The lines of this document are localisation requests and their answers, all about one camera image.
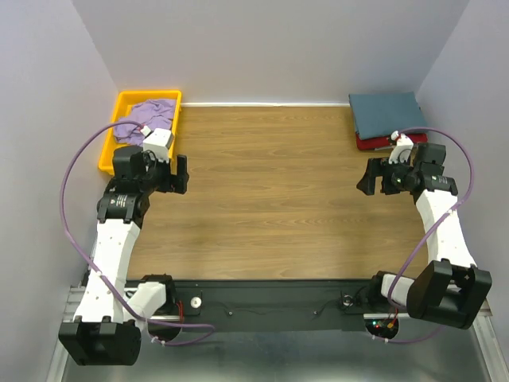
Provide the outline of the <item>purple t shirt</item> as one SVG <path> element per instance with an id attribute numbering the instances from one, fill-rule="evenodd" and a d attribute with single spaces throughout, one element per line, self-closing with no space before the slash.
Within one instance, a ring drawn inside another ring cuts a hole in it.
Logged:
<path id="1" fill-rule="evenodd" d="M 175 99 L 148 99 L 135 104 L 127 117 L 121 118 L 121 125 L 114 127 L 117 143 L 131 146 L 142 146 L 145 138 L 137 125 L 126 123 L 135 121 L 147 126 L 152 131 L 161 128 L 171 130 L 177 102 Z"/>

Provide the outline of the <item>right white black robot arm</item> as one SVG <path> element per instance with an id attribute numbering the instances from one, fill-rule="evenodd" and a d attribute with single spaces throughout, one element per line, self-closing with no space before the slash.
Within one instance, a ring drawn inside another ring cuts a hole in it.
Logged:
<path id="1" fill-rule="evenodd" d="M 370 196 L 380 177 L 383 194 L 412 196 L 425 229 L 418 245 L 426 247 L 429 263 L 415 279 L 380 271 L 366 291 L 367 304 L 374 310 L 394 304 L 411 318 L 467 329 L 484 304 L 492 277 L 478 268 L 464 240 L 457 214 L 463 201 L 455 180 L 443 174 L 446 148 L 413 143 L 404 134 L 393 141 L 389 157 L 368 160 L 356 187 Z"/>

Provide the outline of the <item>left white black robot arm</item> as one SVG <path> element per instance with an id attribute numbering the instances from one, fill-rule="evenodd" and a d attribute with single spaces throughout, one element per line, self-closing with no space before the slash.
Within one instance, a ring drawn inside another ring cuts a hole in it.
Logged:
<path id="1" fill-rule="evenodd" d="M 84 295 L 71 322 L 60 326 L 58 337 L 81 366 L 133 365 L 141 348 L 142 331 L 158 312 L 181 312 L 175 284 L 169 275 L 142 279 L 130 299 L 124 295 L 134 244 L 155 192 L 184 194 L 188 184 L 187 158 L 171 161 L 155 150 L 124 146 L 112 158 L 114 176 L 97 204 L 97 237 L 93 264 Z"/>

